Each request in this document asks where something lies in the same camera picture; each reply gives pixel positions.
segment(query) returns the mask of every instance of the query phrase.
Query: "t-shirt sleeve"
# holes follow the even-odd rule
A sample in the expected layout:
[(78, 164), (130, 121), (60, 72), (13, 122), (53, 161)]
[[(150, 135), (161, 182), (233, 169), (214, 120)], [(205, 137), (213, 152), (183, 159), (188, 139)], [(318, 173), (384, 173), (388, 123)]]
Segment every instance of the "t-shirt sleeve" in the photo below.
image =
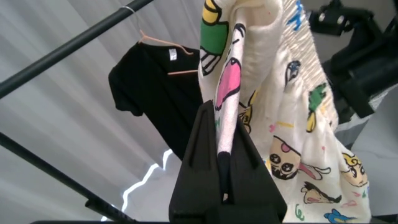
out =
[(115, 69), (109, 74), (108, 79), (116, 109), (119, 111), (130, 111), (134, 116), (142, 116), (143, 111), (138, 104), (132, 97), (123, 92), (123, 86), (118, 80), (118, 74)]

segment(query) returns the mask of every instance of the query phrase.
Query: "clothing rack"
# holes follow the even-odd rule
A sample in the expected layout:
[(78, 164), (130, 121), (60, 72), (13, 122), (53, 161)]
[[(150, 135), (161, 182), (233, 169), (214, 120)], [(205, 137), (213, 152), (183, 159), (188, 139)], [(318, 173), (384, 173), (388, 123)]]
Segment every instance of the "clothing rack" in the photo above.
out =
[[(38, 59), (36, 62), (32, 63), (28, 67), (22, 69), (20, 72), (9, 77), (0, 83), (0, 100), (13, 92), (14, 90), (21, 87), (23, 84), (29, 82), (37, 75), (49, 69), (51, 66), (55, 65), (59, 61), (63, 60), (65, 57), (74, 53), (82, 46), (86, 45), (93, 39), (97, 38), (99, 35), (103, 34), (110, 28), (114, 27), (119, 22), (123, 21), (125, 18), (129, 17), (134, 12), (137, 12), (153, 0), (135, 0), (129, 4), (121, 7), (119, 10), (103, 19), (99, 23), (90, 27), (88, 30), (82, 32), (81, 34), (69, 40), (65, 44), (61, 45), (59, 48), (53, 50), (46, 56)], [(24, 146), (21, 146), (10, 137), (6, 136), (4, 133), (0, 132), (0, 145), (6, 149), (13, 152), (15, 155), (21, 157), (28, 163), (44, 171), (46, 174), (57, 179), (61, 183), (65, 184), (69, 188), (73, 189), (75, 192), (86, 197), (88, 201), (85, 206), (92, 209), (103, 216), (108, 217), (114, 221), (125, 222), (125, 221), (135, 221), (128, 217), (122, 211), (114, 208), (111, 204), (95, 195), (93, 192), (80, 185), (78, 182), (74, 181), (72, 178), (59, 171), (54, 166), (51, 166), (48, 162), (45, 162), (39, 156), (36, 156)]]

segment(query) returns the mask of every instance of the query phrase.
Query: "white garment with cartoon print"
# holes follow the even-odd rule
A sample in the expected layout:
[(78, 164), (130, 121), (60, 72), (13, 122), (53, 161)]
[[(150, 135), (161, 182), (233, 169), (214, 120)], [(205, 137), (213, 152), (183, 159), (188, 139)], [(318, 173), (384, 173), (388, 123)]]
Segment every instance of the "white garment with cartoon print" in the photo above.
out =
[(368, 178), (333, 134), (338, 115), (296, 0), (206, 0), (199, 82), (213, 100), (218, 152), (236, 118), (266, 161), (284, 222), (368, 222)]

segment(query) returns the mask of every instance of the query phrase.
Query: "light strip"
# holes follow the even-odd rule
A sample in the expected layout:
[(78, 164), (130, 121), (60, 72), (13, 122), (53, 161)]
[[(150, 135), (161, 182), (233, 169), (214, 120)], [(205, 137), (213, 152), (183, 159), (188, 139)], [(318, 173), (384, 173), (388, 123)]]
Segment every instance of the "light strip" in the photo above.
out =
[[(166, 162), (167, 162), (167, 159), (169, 158), (169, 155), (171, 155), (172, 153), (173, 153), (173, 151), (172, 151), (171, 149), (169, 149), (169, 150), (167, 150), (167, 151), (165, 151), (165, 152), (163, 153), (163, 170), (166, 170)], [(124, 211), (126, 210), (127, 206), (129, 205), (129, 202), (128, 202), (129, 194), (130, 194), (133, 190), (136, 190), (138, 187), (144, 185), (144, 184), (148, 181), (148, 179), (150, 178), (150, 176), (152, 175), (152, 173), (154, 172), (154, 170), (155, 170), (156, 168), (158, 168), (158, 167), (159, 167), (158, 164), (153, 164), (153, 165), (149, 168), (147, 174), (145, 174), (145, 176), (144, 176), (144, 178), (142, 179), (142, 181), (133, 184), (131, 187), (129, 187), (127, 190), (125, 190), (125, 191), (123, 192), (123, 206), (122, 206), (122, 212), (124, 212)], [(103, 216), (103, 217), (101, 218), (101, 221), (104, 222), (104, 221), (106, 221), (107, 219), (108, 219), (107, 217)]]

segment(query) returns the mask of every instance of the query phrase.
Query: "cartoon print clothing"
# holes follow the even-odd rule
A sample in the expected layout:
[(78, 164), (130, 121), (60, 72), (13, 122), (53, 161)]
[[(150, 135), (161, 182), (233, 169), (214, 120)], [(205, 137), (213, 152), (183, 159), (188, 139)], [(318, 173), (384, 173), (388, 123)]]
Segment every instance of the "cartoon print clothing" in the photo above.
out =
[(288, 205), (284, 222), (370, 220), (368, 178), (333, 134), (333, 95), (299, 0), (206, 0), (199, 82), (219, 154), (241, 118)]
[(145, 113), (181, 160), (203, 103), (197, 73), (167, 74), (197, 69), (199, 50), (186, 49), (193, 55), (175, 47), (136, 44), (109, 74), (116, 108), (134, 116)]

